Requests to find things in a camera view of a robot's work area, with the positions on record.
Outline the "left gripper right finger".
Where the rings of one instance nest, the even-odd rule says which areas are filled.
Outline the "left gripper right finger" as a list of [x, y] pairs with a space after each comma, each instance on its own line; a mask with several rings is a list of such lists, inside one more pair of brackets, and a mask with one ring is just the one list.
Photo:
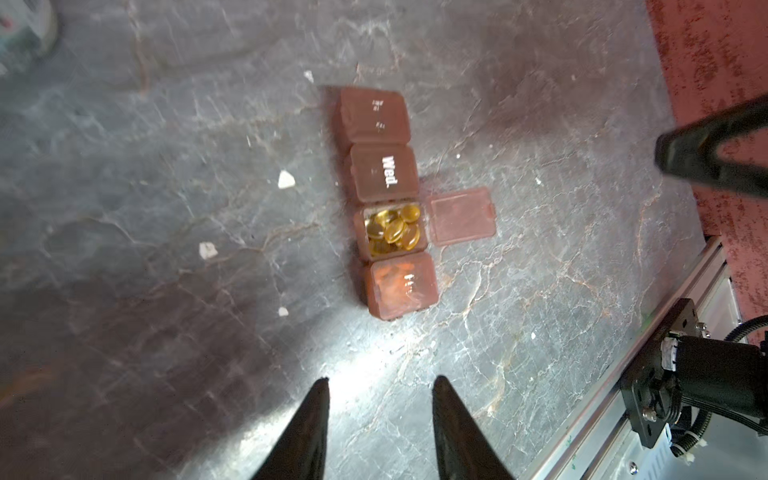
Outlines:
[[432, 413], [440, 479], [514, 479], [442, 375], [433, 384]]

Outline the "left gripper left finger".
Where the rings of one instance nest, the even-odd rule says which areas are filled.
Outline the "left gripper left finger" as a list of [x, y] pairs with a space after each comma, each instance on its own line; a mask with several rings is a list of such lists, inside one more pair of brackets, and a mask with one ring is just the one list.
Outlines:
[[322, 480], [330, 406], [329, 381], [314, 382], [253, 480]]

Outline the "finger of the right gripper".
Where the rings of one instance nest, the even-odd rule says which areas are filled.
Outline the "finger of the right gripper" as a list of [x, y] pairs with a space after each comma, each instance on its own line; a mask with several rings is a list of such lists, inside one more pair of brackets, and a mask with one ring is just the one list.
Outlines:
[[692, 183], [765, 198], [767, 169], [729, 161], [718, 148], [766, 126], [767, 97], [761, 95], [660, 135], [655, 165], [664, 174]]

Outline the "white bottle green cap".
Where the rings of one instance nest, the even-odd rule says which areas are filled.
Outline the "white bottle green cap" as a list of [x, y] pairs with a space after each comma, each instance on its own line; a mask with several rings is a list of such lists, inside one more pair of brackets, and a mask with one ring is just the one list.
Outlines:
[[58, 16], [49, 0], [1, 0], [1, 76], [27, 70], [58, 38]]

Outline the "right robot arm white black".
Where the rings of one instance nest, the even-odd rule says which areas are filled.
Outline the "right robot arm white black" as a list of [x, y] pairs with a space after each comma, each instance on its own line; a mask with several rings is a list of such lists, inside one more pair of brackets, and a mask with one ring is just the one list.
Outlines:
[[[667, 175], [754, 197], [767, 196], [767, 169], [724, 159], [719, 146], [767, 127], [767, 96], [761, 95], [660, 135], [654, 160]], [[767, 344], [741, 342], [767, 326], [761, 316], [742, 323], [725, 340], [685, 337], [672, 370], [681, 401], [767, 434]]]

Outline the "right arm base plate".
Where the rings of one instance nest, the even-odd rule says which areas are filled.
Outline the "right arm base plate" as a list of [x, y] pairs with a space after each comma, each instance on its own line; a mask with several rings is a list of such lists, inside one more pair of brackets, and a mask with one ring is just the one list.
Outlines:
[[677, 343], [684, 336], [696, 337], [697, 323], [694, 301], [678, 299], [622, 374], [619, 387], [627, 417], [645, 448], [653, 448], [665, 428], [680, 418]]

